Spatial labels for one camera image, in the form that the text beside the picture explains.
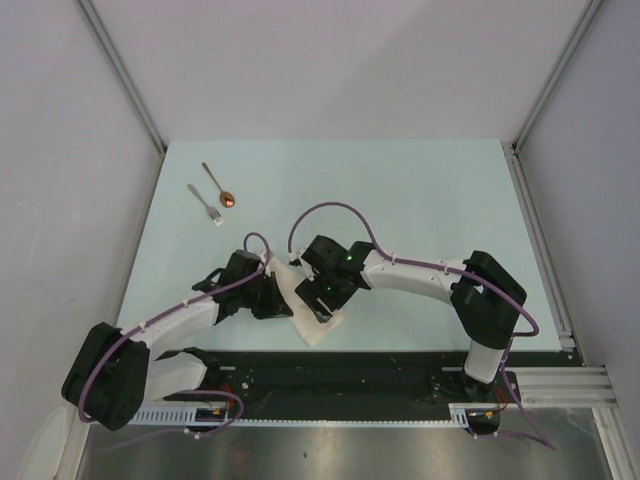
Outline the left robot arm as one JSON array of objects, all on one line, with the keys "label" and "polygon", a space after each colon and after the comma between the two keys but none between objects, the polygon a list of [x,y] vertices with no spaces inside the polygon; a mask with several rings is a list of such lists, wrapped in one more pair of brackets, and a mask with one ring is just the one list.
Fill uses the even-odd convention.
[{"label": "left robot arm", "polygon": [[198,296],[129,330],[107,323],[92,327],[63,382],[63,399],[82,420],[116,431],[146,402],[183,391],[202,400],[214,397],[221,376],[209,368],[204,353],[193,348],[167,353],[242,309],[257,319],[291,316],[268,270],[272,258],[270,251],[237,250],[225,267],[196,284]]}]

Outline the white cloth napkin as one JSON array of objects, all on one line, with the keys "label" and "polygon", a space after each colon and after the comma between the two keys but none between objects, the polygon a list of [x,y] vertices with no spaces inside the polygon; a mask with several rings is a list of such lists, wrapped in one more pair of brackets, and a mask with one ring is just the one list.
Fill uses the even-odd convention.
[{"label": "white cloth napkin", "polygon": [[275,277],[280,294],[292,310],[291,323],[308,346],[315,347],[346,318],[346,313],[338,310],[328,322],[319,322],[313,311],[295,293],[295,288],[304,280],[304,277],[276,257],[270,260],[267,270]]}]

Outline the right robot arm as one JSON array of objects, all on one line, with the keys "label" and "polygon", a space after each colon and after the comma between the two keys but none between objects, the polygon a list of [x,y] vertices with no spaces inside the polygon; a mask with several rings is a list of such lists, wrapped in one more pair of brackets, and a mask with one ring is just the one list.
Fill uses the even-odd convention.
[{"label": "right robot arm", "polygon": [[470,338],[463,393],[484,401],[496,391],[496,374],[527,293],[490,254],[475,250],[466,260],[430,263],[394,258],[372,242],[356,241],[346,249],[318,235],[290,254],[290,264],[306,274],[296,295],[323,323],[359,290],[396,290],[451,306]]}]

